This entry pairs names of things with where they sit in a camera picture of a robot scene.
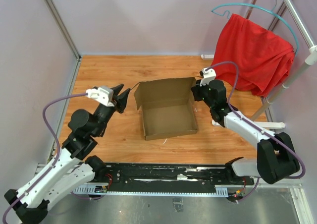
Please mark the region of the brown cardboard box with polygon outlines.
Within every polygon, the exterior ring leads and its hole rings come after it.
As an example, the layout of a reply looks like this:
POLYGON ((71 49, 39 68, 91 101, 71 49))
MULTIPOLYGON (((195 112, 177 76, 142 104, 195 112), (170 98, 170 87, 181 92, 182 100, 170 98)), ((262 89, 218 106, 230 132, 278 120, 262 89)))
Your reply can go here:
POLYGON ((134 92, 142 113, 146 141, 195 134, 198 131, 191 88, 194 77, 144 81, 134 92))

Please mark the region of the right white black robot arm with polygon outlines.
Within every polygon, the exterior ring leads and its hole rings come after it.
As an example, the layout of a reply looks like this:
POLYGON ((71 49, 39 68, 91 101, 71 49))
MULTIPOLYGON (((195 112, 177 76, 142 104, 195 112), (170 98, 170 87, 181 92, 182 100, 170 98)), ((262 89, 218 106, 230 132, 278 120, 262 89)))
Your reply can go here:
POLYGON ((262 128, 245 117, 228 103, 222 81, 213 80, 201 85, 201 81, 197 80, 191 91, 195 101, 202 101, 208 106, 214 122, 239 134, 257 150, 256 159, 236 158, 229 162, 231 168, 224 172, 229 184, 238 183, 243 176, 258 177, 274 184, 293 177, 300 170, 290 136, 262 128))

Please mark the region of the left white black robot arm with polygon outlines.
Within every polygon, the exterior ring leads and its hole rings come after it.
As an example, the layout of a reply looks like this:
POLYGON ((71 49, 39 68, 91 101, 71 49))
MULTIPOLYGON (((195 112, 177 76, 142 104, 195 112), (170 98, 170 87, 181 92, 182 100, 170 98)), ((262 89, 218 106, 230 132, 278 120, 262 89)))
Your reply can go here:
POLYGON ((131 90, 123 87, 94 87, 77 95, 98 102, 98 107, 94 113, 76 110, 68 123, 71 133, 62 144, 57 143, 57 152, 50 162, 24 186, 5 193, 10 206, 3 215, 3 223, 9 210, 14 210, 22 223, 39 224, 57 202, 78 186, 105 179, 105 163, 88 155, 97 145, 95 138, 104 135, 113 114, 124 112, 131 90))

